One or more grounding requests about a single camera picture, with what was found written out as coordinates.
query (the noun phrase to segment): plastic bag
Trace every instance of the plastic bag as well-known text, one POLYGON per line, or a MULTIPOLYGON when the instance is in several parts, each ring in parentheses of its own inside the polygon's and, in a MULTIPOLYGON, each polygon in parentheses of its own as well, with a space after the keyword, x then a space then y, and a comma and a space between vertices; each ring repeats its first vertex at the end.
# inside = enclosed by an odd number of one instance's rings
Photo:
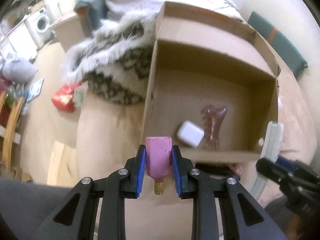
POLYGON ((87 85, 82 85, 75 89, 75 93, 72 99, 72 101, 75 103, 75 108, 82 107, 85 94, 87 93, 87 89, 88 89, 87 85))
POLYGON ((74 112, 75 103, 72 101, 72 99, 75 89, 79 86, 81 86, 81 83, 72 86, 64 85, 62 88, 60 88, 51 98, 54 106, 61 111, 70 113, 74 112))
POLYGON ((37 71, 29 61, 12 53, 8 53, 2 68, 2 74, 6 79, 21 85, 30 82, 37 71))

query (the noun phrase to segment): pink bottle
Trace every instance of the pink bottle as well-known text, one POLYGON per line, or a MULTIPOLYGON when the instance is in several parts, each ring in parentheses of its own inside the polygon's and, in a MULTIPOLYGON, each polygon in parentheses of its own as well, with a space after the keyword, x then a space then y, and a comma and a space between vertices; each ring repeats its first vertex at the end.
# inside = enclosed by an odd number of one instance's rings
POLYGON ((155 194, 163 194, 164 179, 170 175, 172 139, 171 137, 146 138, 147 175, 155 181, 155 194))
POLYGON ((204 120, 204 147, 209 150, 220 150, 219 132, 222 121, 227 114, 226 107, 205 106, 201 110, 204 120))

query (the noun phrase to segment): wooden chair leg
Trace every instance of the wooden chair leg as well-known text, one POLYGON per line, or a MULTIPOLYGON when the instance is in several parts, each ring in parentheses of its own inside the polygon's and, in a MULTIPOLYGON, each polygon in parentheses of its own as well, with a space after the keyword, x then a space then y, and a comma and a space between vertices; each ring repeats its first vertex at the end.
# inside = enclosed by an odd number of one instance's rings
POLYGON ((12 143, 14 139, 14 132, 16 129, 18 117, 23 105, 24 98, 18 99, 18 102, 14 102, 11 108, 7 127, 4 134, 3 148, 2 148, 2 162, 5 164, 5 169, 9 171, 11 169, 11 151, 12 143))
POLYGON ((6 179, 14 180, 16 172, 14 170, 6 170, 4 166, 0 167, 0 176, 6 179))
POLYGON ((22 169, 20 167, 13 167, 12 169, 15 172, 14 180, 21 181, 21 179, 22 179, 22 169))
POLYGON ((21 181, 22 182, 33 182, 33 179, 30 176, 30 174, 23 172, 22 177, 21 177, 21 181))
POLYGON ((2 91, 2 93, 0 94, 0 111, 2 110, 6 96, 7 96, 7 92, 2 91))

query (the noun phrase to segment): patterned blanket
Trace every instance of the patterned blanket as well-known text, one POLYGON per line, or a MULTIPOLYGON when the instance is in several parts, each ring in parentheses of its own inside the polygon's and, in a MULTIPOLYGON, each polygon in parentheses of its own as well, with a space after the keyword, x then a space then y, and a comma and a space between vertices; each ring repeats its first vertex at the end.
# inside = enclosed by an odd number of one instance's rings
POLYGON ((97 95, 121 105, 146 97, 157 13, 130 11, 106 20, 93 38, 73 46, 64 63, 67 82, 88 82, 97 95))

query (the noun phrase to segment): wooden board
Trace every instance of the wooden board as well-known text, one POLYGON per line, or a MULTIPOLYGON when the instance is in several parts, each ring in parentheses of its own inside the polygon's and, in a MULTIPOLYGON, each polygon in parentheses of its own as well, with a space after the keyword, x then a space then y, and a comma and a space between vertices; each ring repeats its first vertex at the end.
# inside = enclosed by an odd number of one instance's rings
POLYGON ((18 121, 18 117, 24 102, 24 98, 18 99, 18 102, 14 102, 11 107, 11 112, 7 122, 6 131, 4 134, 3 148, 2 148, 2 161, 5 164, 5 169, 9 171, 11 167, 11 151, 12 143, 15 137, 15 129, 18 121))
POLYGON ((78 183, 76 149, 55 141, 48 171, 48 185, 73 187, 78 183))

